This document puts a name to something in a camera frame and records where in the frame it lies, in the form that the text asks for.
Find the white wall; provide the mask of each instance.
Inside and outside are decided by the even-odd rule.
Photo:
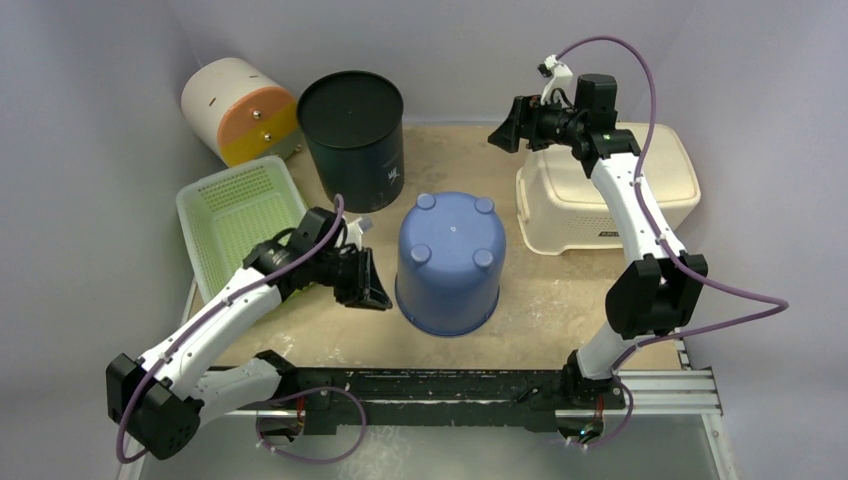
[[[659,118],[704,192],[683,239],[712,277],[791,303],[688,341],[715,368],[742,478],[848,469],[846,20],[839,0],[699,1],[657,68]],[[693,324],[754,308],[707,291]]]
[[[0,4],[0,478],[110,478],[104,370],[178,322],[174,198],[219,166],[197,61],[165,0]]]
[[[503,121],[516,95],[538,93],[536,65],[608,33],[658,64],[694,0],[171,0],[205,64],[240,56],[300,94],[328,73],[371,70],[400,89],[406,121]],[[628,53],[569,55],[579,72],[615,75],[624,118],[647,88]]]

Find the black bracket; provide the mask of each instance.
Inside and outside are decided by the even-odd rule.
[[[121,354],[106,368],[106,401],[109,418],[120,423],[130,396],[145,375],[138,362]],[[200,427],[201,400],[180,400],[167,384],[148,382],[130,413],[127,433],[159,460],[179,452]]]
[[[703,255],[683,253],[679,258],[695,272],[707,275]],[[646,256],[632,262],[607,292],[607,320],[625,340],[650,333],[668,335],[689,323],[702,287],[671,259]]]

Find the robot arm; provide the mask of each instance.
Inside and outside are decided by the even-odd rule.
[[[169,458],[210,420],[278,396],[293,367],[273,352],[260,353],[245,365],[227,371],[207,370],[250,325],[295,291],[318,283],[333,287],[336,301],[347,307],[391,308],[371,249],[355,244],[335,247],[338,232],[289,273],[229,300],[233,293],[269,278],[316,247],[331,230],[334,217],[321,208],[309,210],[297,229],[280,232],[257,245],[222,291],[173,335],[138,360],[127,355],[115,358],[106,370],[112,420],[121,422],[131,396],[141,388],[136,407],[129,414],[127,431],[157,458]],[[287,235],[289,240],[281,245],[279,241]],[[183,337],[184,341],[171,351],[173,342]],[[151,372],[150,381],[140,386]]]
[[[561,88],[563,65],[550,57],[539,66],[551,78],[543,95],[515,97],[506,121],[489,136],[489,143],[509,152],[518,151],[521,139],[533,151],[550,145],[571,146],[609,207],[624,246],[628,267],[606,296],[607,323],[585,346],[572,352],[565,366],[571,393],[580,396],[609,387],[617,360],[640,340],[664,336],[689,323],[702,285],[674,267],[657,242],[640,208],[633,172],[641,150],[629,130],[616,128],[616,82],[609,75],[581,75],[574,105],[552,103],[552,85]],[[643,198],[673,251],[702,275],[707,264],[702,255],[689,255],[668,227],[644,176]]]

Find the purple cable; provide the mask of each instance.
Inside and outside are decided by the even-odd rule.
[[[301,255],[300,257],[296,258],[292,263],[286,265],[285,267],[277,270],[274,273],[271,273],[270,275],[268,275],[264,278],[256,280],[255,282],[250,283],[250,284],[248,284],[248,285],[246,285],[242,288],[239,288],[238,290],[233,292],[230,296],[228,296],[226,299],[221,300],[216,305],[214,305],[212,308],[207,310],[206,313],[204,313],[200,318],[197,319],[197,321],[195,321],[194,323],[189,325],[189,327],[186,328],[186,330],[182,333],[182,335],[180,335],[179,337],[177,337],[176,340],[174,340],[174,342],[171,344],[171,346],[168,347],[167,350],[165,350],[164,356],[165,357],[171,357],[174,354],[174,352],[176,352],[177,349],[179,349],[182,346],[182,344],[185,343],[185,341],[188,340],[194,334],[194,332],[196,332],[200,327],[205,325],[206,322],[209,321],[209,319],[214,317],[227,304],[232,304],[233,302],[235,302],[239,297],[241,297],[245,293],[248,293],[248,292],[254,290],[255,288],[257,288],[261,285],[265,285],[268,282],[276,280],[276,279],[280,278],[281,276],[289,273],[293,269],[297,268],[298,266],[302,265],[304,262],[309,260],[313,255],[318,253],[319,250],[324,248],[324,246],[327,245],[327,243],[330,241],[330,238],[332,238],[333,234],[335,234],[336,231],[339,229],[339,225],[341,225],[341,223],[342,223],[342,214],[344,214],[344,198],[342,198],[341,195],[336,195],[333,198],[333,200],[334,200],[334,203],[336,205],[336,218],[335,218],[335,220],[333,220],[333,225],[330,226],[330,231],[327,232],[327,235],[325,235],[324,238],[322,238],[317,244],[315,244],[315,246],[312,247],[312,249],[310,249],[308,252],[306,252],[303,255]],[[159,360],[156,361],[156,363],[153,364],[153,366],[150,368],[150,370],[148,370],[147,373],[144,374],[144,376],[141,378],[141,381],[135,387],[135,390],[133,391],[132,395],[130,396],[130,400],[129,400],[129,402],[127,402],[126,408],[124,408],[123,415],[121,415],[121,422],[118,424],[118,439],[115,442],[115,454],[118,457],[118,461],[121,462],[121,463],[127,464],[127,463],[135,462],[136,460],[140,459],[141,457],[143,457],[147,453],[147,449],[143,448],[143,449],[141,449],[141,451],[139,451],[135,455],[133,455],[131,457],[127,457],[127,454],[124,451],[124,445],[123,445],[124,436],[127,432],[127,426],[129,425],[130,412],[132,412],[135,409],[135,406],[138,403],[139,398],[141,397],[141,392],[144,391],[144,388],[147,386],[147,384],[150,382],[150,380],[153,378],[153,376],[156,375],[156,372],[158,372],[159,369],[162,368],[163,364],[164,364],[164,360],[162,360],[160,358]]]
[[[636,194],[636,201],[639,203],[639,208],[642,210],[642,213],[645,215],[645,219],[647,219],[648,223],[651,225],[651,229],[654,231],[654,235],[656,235],[657,238],[659,239],[659,244],[662,247],[662,249],[665,251],[666,255],[668,255],[668,257],[669,257],[669,259],[671,259],[672,263],[674,263],[674,265],[681,272],[683,272],[684,274],[686,274],[690,278],[692,278],[692,279],[694,279],[694,280],[696,280],[696,281],[698,281],[698,282],[700,282],[700,283],[702,283],[702,284],[704,284],[708,287],[712,287],[716,290],[720,290],[722,292],[725,292],[725,293],[728,293],[730,295],[734,295],[734,296],[737,296],[737,297],[745,298],[745,299],[748,299],[748,300],[753,300],[755,302],[760,302],[760,303],[768,303],[768,304],[775,306],[774,308],[770,308],[768,310],[763,310],[761,312],[752,313],[750,315],[745,315],[745,316],[742,316],[742,317],[734,318],[732,320],[719,322],[719,323],[716,323],[714,325],[708,325],[706,327],[695,328],[695,329],[692,329],[692,330],[689,330],[689,331],[686,331],[686,332],[678,332],[678,333],[674,333],[672,335],[667,335],[665,337],[654,337],[654,338],[650,338],[648,340],[644,340],[642,342],[639,342],[639,343],[631,346],[627,350],[625,350],[615,360],[615,362],[613,362],[612,370],[617,371],[621,367],[621,365],[624,364],[625,361],[627,361],[627,359],[630,357],[630,355],[632,355],[636,350],[638,350],[639,348],[641,348],[643,346],[651,345],[651,344],[659,343],[659,342],[664,342],[664,341],[667,341],[667,340],[674,340],[674,339],[678,339],[678,338],[690,337],[690,336],[693,336],[693,335],[700,335],[702,333],[714,332],[716,330],[721,330],[723,328],[741,325],[743,323],[758,320],[760,318],[770,317],[772,315],[776,315],[776,314],[786,310],[787,308],[789,308],[789,302],[787,302],[786,300],[784,300],[782,298],[770,297],[768,295],[762,295],[762,294],[755,293],[755,292],[749,292],[749,291],[743,290],[741,288],[731,287],[730,285],[725,285],[721,282],[717,282],[715,280],[709,279],[709,278],[699,274],[698,272],[695,272],[694,270],[687,267],[686,265],[684,265],[683,262],[681,262],[680,259],[677,258],[677,253],[671,250],[671,246],[668,244],[668,241],[666,241],[664,239],[664,237],[662,236],[662,231],[660,229],[660,226],[657,224],[657,221],[653,217],[653,215],[651,215],[651,211],[648,209],[648,205],[645,203],[645,197],[642,195],[642,185],[641,185],[641,180],[640,180],[640,178],[642,177],[642,165],[645,163],[645,156],[648,153],[648,147],[650,147],[650,145],[651,145],[651,139],[654,136],[654,126],[657,123],[657,92],[656,92],[656,86],[654,84],[654,76],[651,73],[650,67],[648,67],[648,62],[645,61],[645,58],[642,56],[642,54],[640,54],[636,50],[636,48],[633,45],[631,45],[630,43],[628,43],[628,42],[626,42],[626,41],[624,41],[620,38],[609,36],[609,35],[598,35],[598,36],[589,37],[589,38],[585,38],[583,40],[580,40],[579,42],[577,42],[577,43],[575,43],[575,44],[573,44],[569,47],[566,47],[565,50],[563,50],[562,52],[560,52],[559,55],[557,55],[556,58],[557,58],[557,60],[559,60],[560,58],[565,56],[565,54],[574,50],[575,48],[579,47],[580,45],[590,43],[590,42],[597,42],[597,41],[613,42],[613,43],[617,43],[617,44],[621,45],[622,47],[626,48],[628,51],[630,51],[630,53],[633,54],[634,57],[636,57],[636,60],[639,61],[639,64],[642,66],[642,70],[645,71],[645,77],[648,79],[648,91],[650,93],[650,98],[651,98],[651,112],[650,112],[650,119],[648,121],[648,133],[645,137],[645,143],[642,146],[642,151],[639,154],[639,159],[636,161],[636,168],[633,169],[633,187],[634,187],[634,192]],[[621,381],[620,378],[618,378],[618,376],[613,376],[613,380],[622,386],[624,391],[627,393],[628,398],[630,399],[630,403],[627,405],[627,413],[624,415],[624,420],[621,422],[621,424],[618,426],[618,428],[616,428],[609,435],[604,436],[603,439],[591,444],[591,447],[597,447],[597,446],[604,445],[604,444],[608,443],[610,440],[612,440],[613,438],[615,438],[615,436],[618,435],[621,432],[621,430],[623,429],[623,427],[625,425],[627,425],[627,423],[630,421],[630,416],[633,413],[633,394],[630,392],[630,390],[627,389],[627,387],[624,386],[624,383]]]
[[[305,397],[306,395],[311,395],[313,393],[318,393],[321,391],[329,390],[331,392],[341,393],[342,395],[349,398],[354,405],[356,405],[356,409],[359,410],[359,418],[361,419],[360,428],[359,428],[359,436],[356,438],[356,441],[353,443],[353,446],[350,447],[346,452],[341,455],[337,455],[331,458],[309,458],[303,457],[300,455],[296,455],[294,453],[289,453],[284,450],[280,450],[277,447],[268,443],[268,440],[262,436],[262,430],[259,428],[259,418],[256,419],[256,436],[259,437],[259,445],[262,445],[269,452],[280,455],[282,457],[290,458],[292,460],[297,460],[298,462],[308,463],[310,465],[329,465],[331,463],[338,462],[339,460],[344,460],[345,458],[351,456],[353,452],[359,448],[359,445],[362,443],[362,440],[365,438],[365,429],[367,427],[366,419],[365,419],[365,408],[363,408],[362,403],[353,396],[352,393],[338,387],[315,387],[310,388],[308,390],[304,390],[302,392],[294,393],[292,395],[288,395],[286,397],[277,398],[274,400],[268,400],[267,402],[262,403],[283,403],[288,402],[289,400],[294,400],[296,398]]]

